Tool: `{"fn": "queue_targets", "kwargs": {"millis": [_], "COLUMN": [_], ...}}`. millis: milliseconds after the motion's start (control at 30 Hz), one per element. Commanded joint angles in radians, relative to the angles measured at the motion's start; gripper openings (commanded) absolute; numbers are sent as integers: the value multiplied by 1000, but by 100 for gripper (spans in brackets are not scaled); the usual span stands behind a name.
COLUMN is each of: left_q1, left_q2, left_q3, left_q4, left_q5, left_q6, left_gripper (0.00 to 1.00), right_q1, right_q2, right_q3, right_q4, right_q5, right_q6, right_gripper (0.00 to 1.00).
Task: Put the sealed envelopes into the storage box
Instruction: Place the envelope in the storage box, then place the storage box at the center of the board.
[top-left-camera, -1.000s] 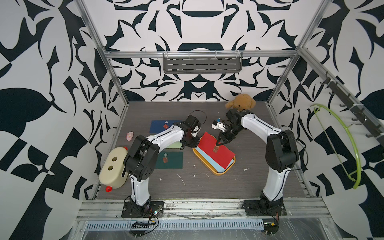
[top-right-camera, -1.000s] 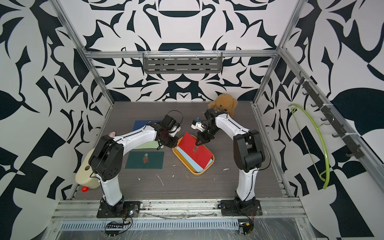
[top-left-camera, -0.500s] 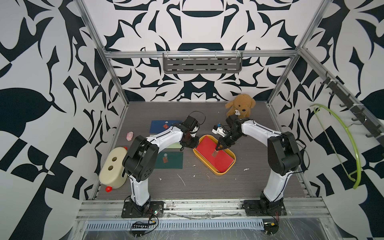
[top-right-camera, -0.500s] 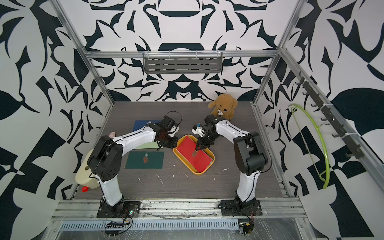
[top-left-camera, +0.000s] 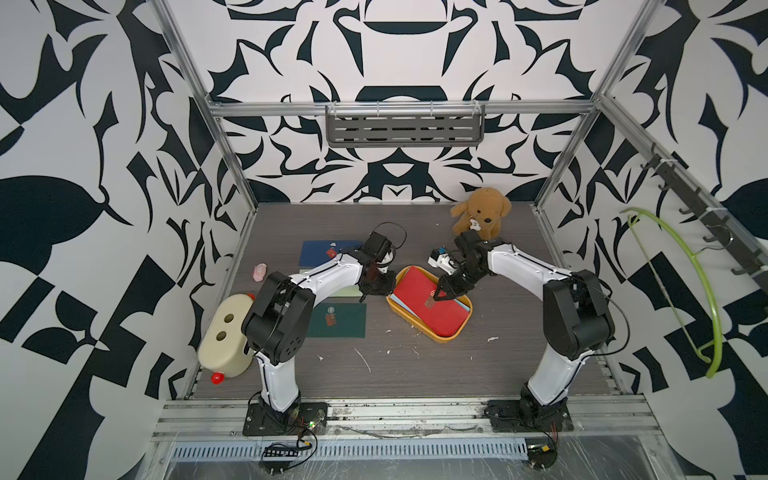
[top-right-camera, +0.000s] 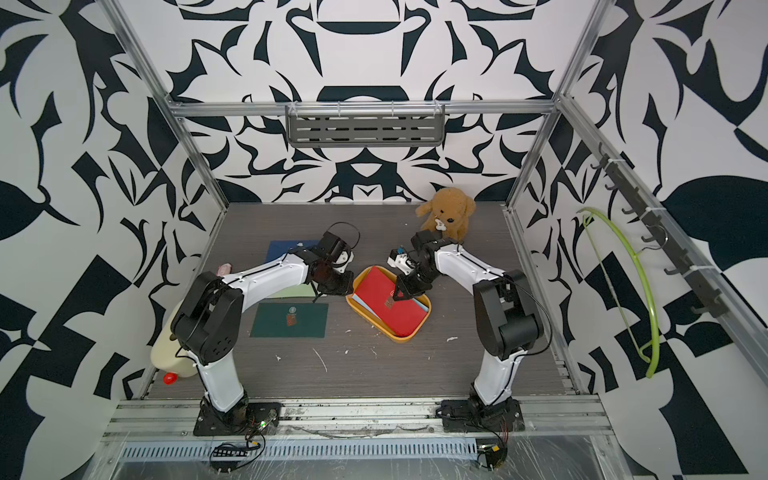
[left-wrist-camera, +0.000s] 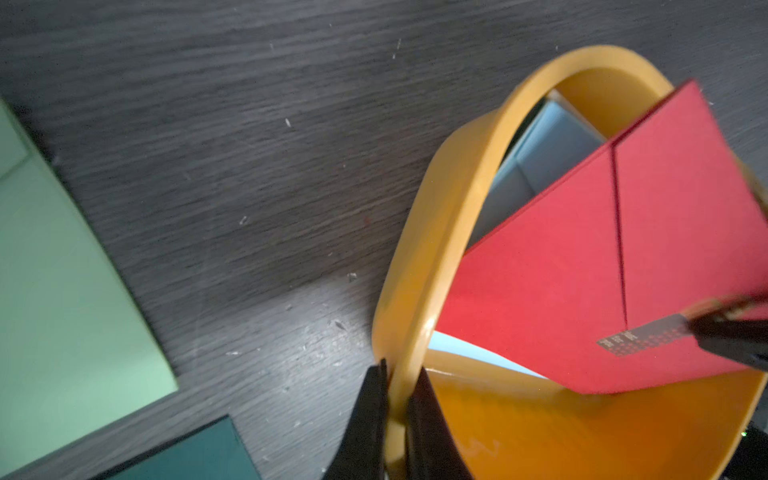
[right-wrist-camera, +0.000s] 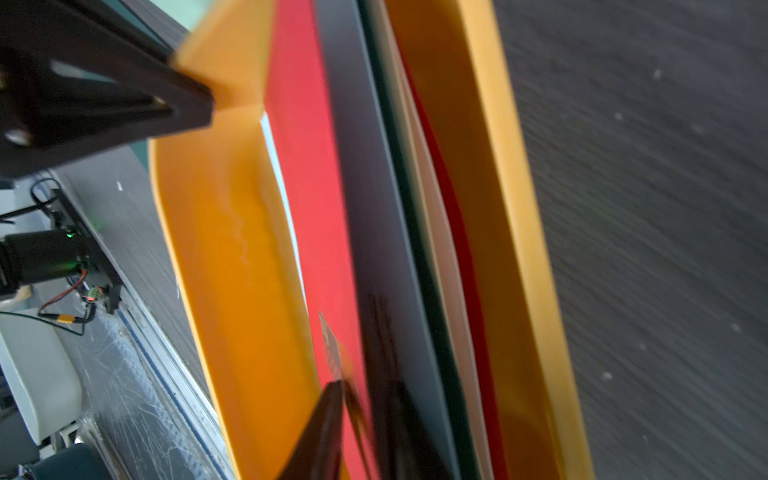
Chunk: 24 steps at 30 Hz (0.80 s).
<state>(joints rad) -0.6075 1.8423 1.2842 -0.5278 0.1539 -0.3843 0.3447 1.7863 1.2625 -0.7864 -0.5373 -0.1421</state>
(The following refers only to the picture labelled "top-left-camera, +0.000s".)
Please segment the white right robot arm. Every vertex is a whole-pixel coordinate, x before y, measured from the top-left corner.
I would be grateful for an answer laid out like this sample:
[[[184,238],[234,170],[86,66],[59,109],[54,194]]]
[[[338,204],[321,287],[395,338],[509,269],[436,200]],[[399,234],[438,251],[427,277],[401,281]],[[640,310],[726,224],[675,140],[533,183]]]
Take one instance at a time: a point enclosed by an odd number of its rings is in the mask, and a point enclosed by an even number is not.
[[[535,295],[542,302],[547,347],[521,390],[520,409],[542,417],[563,407],[581,367],[614,338],[615,323],[597,276],[555,267],[504,239],[483,240],[473,230],[454,243],[457,255],[445,248],[430,253],[428,264],[443,271],[433,299],[456,300],[488,275],[504,277]]]

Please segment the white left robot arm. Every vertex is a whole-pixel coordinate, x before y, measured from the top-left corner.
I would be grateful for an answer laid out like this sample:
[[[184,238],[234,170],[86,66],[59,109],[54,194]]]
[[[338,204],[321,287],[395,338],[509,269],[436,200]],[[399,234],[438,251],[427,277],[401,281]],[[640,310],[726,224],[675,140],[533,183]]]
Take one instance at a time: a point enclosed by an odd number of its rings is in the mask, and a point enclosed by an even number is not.
[[[294,358],[315,306],[348,287],[356,287],[362,298],[391,294],[396,274],[389,267],[396,250],[386,236],[373,231],[362,244],[307,272],[266,277],[241,326],[260,369],[262,405],[286,415],[299,404]]]

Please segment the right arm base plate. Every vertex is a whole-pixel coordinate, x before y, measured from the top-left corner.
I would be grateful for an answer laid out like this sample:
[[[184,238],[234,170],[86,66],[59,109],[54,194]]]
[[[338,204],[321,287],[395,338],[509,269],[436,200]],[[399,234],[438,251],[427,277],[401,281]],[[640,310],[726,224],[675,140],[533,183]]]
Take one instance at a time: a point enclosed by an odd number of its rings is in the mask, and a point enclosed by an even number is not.
[[[489,400],[484,417],[494,432],[548,432],[574,430],[567,399],[541,406],[533,397],[520,400]]]

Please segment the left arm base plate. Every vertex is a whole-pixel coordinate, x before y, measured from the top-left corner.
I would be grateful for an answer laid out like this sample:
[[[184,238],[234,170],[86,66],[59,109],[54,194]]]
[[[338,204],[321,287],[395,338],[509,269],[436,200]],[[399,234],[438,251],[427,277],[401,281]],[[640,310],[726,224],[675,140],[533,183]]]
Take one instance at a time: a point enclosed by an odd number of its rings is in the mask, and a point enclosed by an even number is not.
[[[324,428],[329,404],[297,400],[285,412],[272,409],[261,397],[250,400],[242,428],[245,437],[283,436]]]

